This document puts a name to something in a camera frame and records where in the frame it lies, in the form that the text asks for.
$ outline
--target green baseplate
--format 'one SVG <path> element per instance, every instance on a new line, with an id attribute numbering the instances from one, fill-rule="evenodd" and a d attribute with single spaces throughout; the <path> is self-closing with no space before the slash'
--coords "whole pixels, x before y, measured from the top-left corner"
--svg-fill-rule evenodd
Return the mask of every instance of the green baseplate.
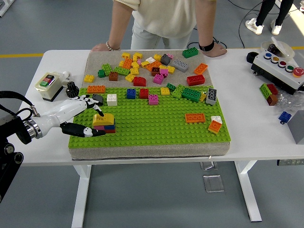
<path id="1" fill-rule="evenodd" d="M 149 105 L 148 99 L 139 99 L 140 88 L 136 87 L 136 99 L 126 99 L 127 88 L 106 88 L 101 106 L 103 113 L 111 113 L 116 121 L 116 133 L 98 137 L 79 138 L 71 136 L 69 148 L 98 148 L 118 146 L 146 146 L 193 143 L 230 142 L 229 132 L 219 102 L 215 105 L 194 102 L 186 98 L 177 99 L 171 95 L 161 95 L 160 87 L 148 87 L 149 94 L 157 94 L 158 105 Z M 207 92 L 209 86 L 191 87 Z M 86 94 L 81 88 L 79 94 Z M 107 106 L 107 94 L 117 94 L 118 106 Z M 93 116 L 97 112 L 87 109 L 74 117 L 74 123 L 92 127 Z M 204 113 L 206 122 L 186 123 L 186 113 Z M 223 125 L 218 134 L 208 131 L 211 116 L 219 115 Z"/>

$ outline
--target person's hand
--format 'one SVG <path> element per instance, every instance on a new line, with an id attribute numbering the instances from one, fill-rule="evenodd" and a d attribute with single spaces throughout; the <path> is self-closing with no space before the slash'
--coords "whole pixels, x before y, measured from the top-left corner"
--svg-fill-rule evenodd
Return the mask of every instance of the person's hand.
<path id="1" fill-rule="evenodd" d="M 95 45 L 92 48 L 91 52 L 92 51 L 110 51 L 110 50 L 108 49 L 108 47 L 106 46 L 106 44 L 101 43 L 101 44 Z"/>
<path id="2" fill-rule="evenodd" d="M 214 43 L 214 47 L 210 51 L 202 51 L 208 57 L 217 57 L 227 53 L 227 50 L 220 44 Z"/>

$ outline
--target person's leg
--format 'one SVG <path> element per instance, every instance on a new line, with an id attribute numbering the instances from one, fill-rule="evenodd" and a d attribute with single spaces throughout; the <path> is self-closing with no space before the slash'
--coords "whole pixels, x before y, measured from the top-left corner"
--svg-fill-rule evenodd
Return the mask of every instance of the person's leg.
<path id="1" fill-rule="evenodd" d="M 276 19 L 275 25 L 281 26 L 287 13 L 289 12 L 291 6 L 293 5 L 294 0 L 282 0 L 281 6 L 280 6 L 280 13 L 279 16 Z"/>
<path id="2" fill-rule="evenodd" d="M 165 45 L 165 49 L 187 49 L 187 44 L 189 43 L 191 33 L 188 35 L 179 38 L 179 39 L 173 39 L 173 38 L 162 38 L 163 43 Z"/>
<path id="3" fill-rule="evenodd" d="M 159 36 L 147 32 L 134 21 L 131 50 L 155 49 L 159 40 Z"/>
<path id="4" fill-rule="evenodd" d="M 267 17 L 270 10 L 275 5 L 276 0 L 264 0 L 260 9 L 260 12 L 258 14 L 258 17 L 256 18 L 256 26 L 261 26 L 264 23 L 265 18 Z"/>

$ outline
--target white pants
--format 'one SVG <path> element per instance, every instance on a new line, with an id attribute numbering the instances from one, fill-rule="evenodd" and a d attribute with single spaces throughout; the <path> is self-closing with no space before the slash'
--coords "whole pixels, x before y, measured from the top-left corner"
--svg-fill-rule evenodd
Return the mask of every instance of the white pants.
<path id="1" fill-rule="evenodd" d="M 161 38 L 165 49 L 187 49 L 191 33 L 179 39 L 164 38 L 147 32 L 134 21 L 131 50 L 156 49 Z"/>

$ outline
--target bracelet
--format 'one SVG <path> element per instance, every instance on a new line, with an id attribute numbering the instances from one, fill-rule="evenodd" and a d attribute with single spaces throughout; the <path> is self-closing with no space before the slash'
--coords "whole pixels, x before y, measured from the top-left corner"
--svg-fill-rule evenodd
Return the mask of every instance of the bracelet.
<path id="1" fill-rule="evenodd" d="M 120 48 L 118 48 L 118 49 L 112 49 L 112 48 L 109 46 L 109 41 L 107 41 L 107 42 L 105 43 L 105 45 L 106 45 L 106 47 L 107 47 L 110 51 L 120 51 Z"/>
<path id="2" fill-rule="evenodd" d="M 200 44 L 199 44 L 199 48 L 202 50 L 202 51 L 211 51 L 214 47 L 214 42 L 212 42 L 210 45 L 208 46 L 204 46 L 202 47 Z"/>

